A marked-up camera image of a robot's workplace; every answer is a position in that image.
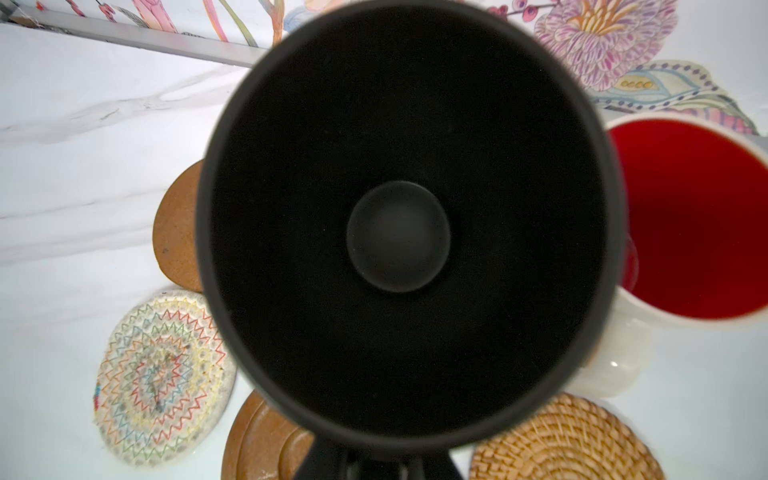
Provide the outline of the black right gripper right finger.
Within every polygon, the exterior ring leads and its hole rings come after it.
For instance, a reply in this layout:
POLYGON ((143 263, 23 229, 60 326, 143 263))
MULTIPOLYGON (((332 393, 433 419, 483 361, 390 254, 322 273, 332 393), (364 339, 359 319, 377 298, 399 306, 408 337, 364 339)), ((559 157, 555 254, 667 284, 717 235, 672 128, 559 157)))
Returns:
POLYGON ((463 480, 448 452, 421 455, 410 459, 408 480, 463 480))

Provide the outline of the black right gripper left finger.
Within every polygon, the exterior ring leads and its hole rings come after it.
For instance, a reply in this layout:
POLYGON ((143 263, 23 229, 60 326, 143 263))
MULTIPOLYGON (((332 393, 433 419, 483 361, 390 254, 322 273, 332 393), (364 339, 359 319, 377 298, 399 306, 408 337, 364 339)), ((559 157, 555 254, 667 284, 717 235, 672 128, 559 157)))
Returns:
POLYGON ((348 449, 334 441, 316 437, 294 480, 346 480, 348 449))

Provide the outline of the ridged brown wooden coaster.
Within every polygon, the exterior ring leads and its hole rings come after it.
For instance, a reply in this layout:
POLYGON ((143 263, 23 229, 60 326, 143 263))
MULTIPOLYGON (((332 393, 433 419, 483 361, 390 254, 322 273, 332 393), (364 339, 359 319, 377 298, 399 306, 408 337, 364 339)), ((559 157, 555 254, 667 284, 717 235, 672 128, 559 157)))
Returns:
POLYGON ((272 408, 254 390, 240 408, 226 442, 222 480, 291 480, 314 435, 272 408))

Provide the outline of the round woven rattan coaster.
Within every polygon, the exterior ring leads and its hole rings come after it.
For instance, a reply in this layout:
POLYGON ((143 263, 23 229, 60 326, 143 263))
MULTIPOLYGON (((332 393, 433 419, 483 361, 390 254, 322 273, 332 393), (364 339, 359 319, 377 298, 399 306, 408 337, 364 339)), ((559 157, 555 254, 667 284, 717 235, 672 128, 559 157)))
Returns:
POLYGON ((562 393, 526 422, 480 443, 471 479, 663 479, 649 447, 617 416, 562 393))

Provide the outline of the multicolour stitched round coaster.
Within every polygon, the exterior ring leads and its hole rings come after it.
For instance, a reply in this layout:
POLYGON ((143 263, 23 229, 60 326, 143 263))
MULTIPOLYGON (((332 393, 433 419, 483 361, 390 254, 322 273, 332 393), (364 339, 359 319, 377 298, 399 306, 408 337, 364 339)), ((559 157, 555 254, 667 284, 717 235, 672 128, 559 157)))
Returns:
POLYGON ((158 468, 192 453, 221 419, 237 378, 206 298, 162 292, 112 331, 98 369, 94 422, 125 464, 158 468))

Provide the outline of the black mug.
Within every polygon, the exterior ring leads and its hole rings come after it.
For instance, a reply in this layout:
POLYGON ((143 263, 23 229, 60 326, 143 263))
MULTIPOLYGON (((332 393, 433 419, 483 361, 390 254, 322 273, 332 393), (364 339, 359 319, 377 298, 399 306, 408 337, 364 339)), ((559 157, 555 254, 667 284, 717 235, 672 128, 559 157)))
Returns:
POLYGON ((258 61, 203 162, 204 294, 287 417, 391 459, 524 420, 595 348, 626 207, 545 48, 451 1, 363 1, 258 61))

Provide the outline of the round wooden coaster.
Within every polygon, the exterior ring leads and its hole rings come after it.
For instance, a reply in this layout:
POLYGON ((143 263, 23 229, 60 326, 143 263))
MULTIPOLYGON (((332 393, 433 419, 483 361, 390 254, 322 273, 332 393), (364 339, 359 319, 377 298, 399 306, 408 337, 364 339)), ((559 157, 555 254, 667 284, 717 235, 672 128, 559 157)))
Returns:
POLYGON ((152 246, 162 273, 174 284, 201 293, 195 245, 197 191, 203 161, 182 172, 171 184, 157 209, 152 246))

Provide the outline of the red and white mug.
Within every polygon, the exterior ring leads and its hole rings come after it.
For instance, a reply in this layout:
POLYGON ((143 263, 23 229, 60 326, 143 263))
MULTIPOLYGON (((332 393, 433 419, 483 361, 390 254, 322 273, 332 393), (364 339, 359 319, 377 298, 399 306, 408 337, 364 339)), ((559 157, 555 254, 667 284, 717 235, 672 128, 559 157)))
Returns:
POLYGON ((648 365, 655 331, 767 319, 767 155, 743 135, 680 113, 608 122, 628 233, 600 342, 568 384, 610 398, 648 365))

